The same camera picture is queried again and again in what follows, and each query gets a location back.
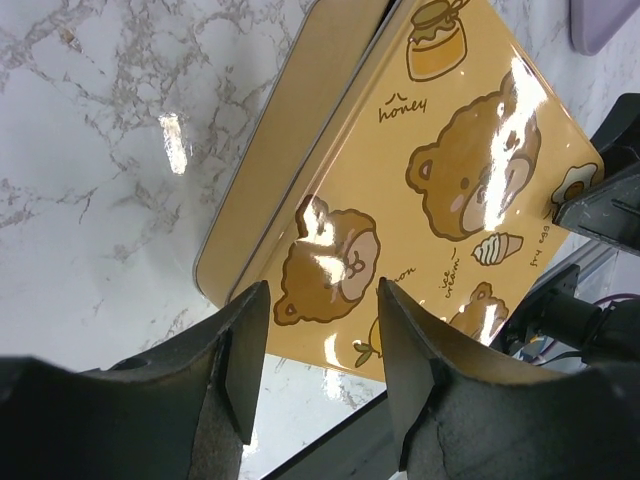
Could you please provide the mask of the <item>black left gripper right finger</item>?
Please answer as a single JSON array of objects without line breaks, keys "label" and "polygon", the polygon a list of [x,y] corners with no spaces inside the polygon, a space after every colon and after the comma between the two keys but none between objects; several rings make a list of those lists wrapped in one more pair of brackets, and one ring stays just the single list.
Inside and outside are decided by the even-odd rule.
[{"label": "black left gripper right finger", "polygon": [[562,373],[484,346],[389,280],[378,318],[398,468],[411,479],[635,479],[639,304],[587,320]]}]

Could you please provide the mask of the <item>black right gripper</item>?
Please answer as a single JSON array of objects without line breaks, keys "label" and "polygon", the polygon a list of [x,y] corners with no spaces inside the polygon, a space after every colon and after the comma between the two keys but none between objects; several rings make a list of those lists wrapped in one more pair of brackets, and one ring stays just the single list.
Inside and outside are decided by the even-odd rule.
[{"label": "black right gripper", "polygon": [[[605,170],[623,170],[639,161],[638,93],[616,100],[591,143]],[[619,250],[638,250],[639,173],[618,172],[565,202],[553,223]]]}]

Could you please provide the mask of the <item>silver tin lid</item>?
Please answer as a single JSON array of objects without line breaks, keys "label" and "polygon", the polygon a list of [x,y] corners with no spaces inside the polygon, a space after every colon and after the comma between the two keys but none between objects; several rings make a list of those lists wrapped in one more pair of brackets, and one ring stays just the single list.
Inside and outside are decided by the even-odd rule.
[{"label": "silver tin lid", "polygon": [[382,379],[381,279],[489,344],[603,161],[485,1],[405,1],[279,203],[245,282],[267,350]]}]

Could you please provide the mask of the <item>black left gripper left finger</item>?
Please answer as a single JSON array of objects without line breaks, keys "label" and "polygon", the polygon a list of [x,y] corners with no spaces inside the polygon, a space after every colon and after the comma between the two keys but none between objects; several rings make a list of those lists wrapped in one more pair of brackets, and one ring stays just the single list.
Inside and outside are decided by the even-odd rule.
[{"label": "black left gripper left finger", "polygon": [[252,437],[270,291],[113,367],[1,361],[5,479],[235,479]]}]

